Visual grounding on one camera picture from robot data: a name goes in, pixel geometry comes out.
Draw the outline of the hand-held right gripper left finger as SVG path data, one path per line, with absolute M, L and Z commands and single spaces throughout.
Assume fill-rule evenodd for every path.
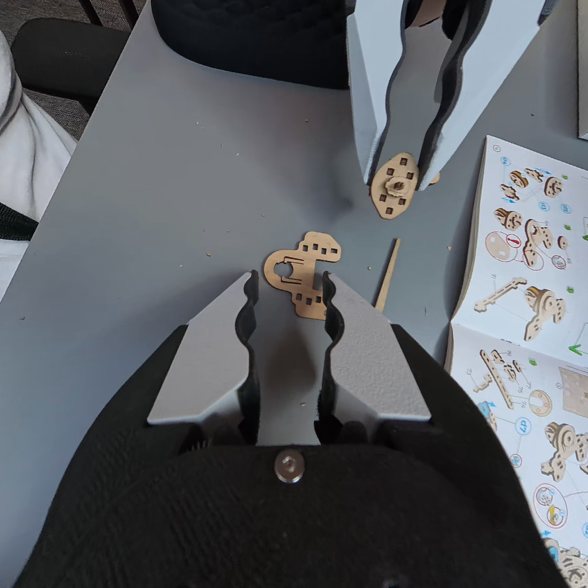
M 190 320 L 148 423 L 206 423 L 214 415 L 258 421 L 259 382 L 249 344 L 258 299 L 259 275 L 251 270 Z

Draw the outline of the black fabric object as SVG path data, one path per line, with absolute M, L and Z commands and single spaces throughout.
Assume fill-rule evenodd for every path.
M 217 70 L 348 89 L 344 1 L 151 1 L 174 52 Z

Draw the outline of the person's white hoodie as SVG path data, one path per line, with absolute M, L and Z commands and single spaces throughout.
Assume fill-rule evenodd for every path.
M 77 146 L 22 90 L 1 34 L 1 298 Z

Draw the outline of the notched wooden part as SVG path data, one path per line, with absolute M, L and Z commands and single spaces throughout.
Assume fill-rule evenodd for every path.
M 265 261 L 263 273 L 275 289 L 289 292 L 295 312 L 301 318 L 324 321 L 326 305 L 321 290 L 313 286 L 317 261 L 338 262 L 342 249 L 336 240 L 322 232 L 307 232 L 295 250 L 282 250 L 270 254 Z M 290 276 L 275 272 L 278 264 L 290 264 Z

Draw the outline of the wooden disc axle assembly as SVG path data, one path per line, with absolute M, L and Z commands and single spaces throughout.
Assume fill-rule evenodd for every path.
M 411 204 L 419 180 L 419 169 L 411 153 L 401 152 L 374 175 L 369 194 L 381 218 L 392 220 Z

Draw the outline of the thin wooden stick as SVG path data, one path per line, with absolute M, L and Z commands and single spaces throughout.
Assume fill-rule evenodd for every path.
M 378 294 L 374 303 L 374 307 L 377 311 L 384 313 L 386 300 L 390 288 L 390 283 L 392 280 L 394 267 L 396 264 L 396 260 L 398 258 L 399 248 L 401 246 L 401 239 L 397 238 L 394 240 L 394 244 L 392 246 L 391 253 L 389 255 L 389 259 L 387 262 L 386 269 L 384 271 L 383 277 L 380 281 L 380 286 L 378 290 Z

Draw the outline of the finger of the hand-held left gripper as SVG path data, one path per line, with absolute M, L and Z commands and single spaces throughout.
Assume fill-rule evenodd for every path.
M 437 80 L 439 110 L 420 153 L 418 189 L 447 164 L 548 18 L 547 1 L 446 1 L 451 39 Z
M 406 54 L 408 1 L 356 1 L 346 19 L 352 121 L 364 183 L 370 185 L 389 127 L 389 92 Z

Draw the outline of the illustrated instruction booklet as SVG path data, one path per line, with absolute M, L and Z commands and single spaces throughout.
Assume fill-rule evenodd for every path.
M 487 136 L 446 366 L 587 587 L 587 171 Z

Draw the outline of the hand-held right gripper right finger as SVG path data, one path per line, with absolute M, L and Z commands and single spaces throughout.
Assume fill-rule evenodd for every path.
M 431 414 L 390 321 L 334 273 L 323 274 L 321 420 L 427 422 Z

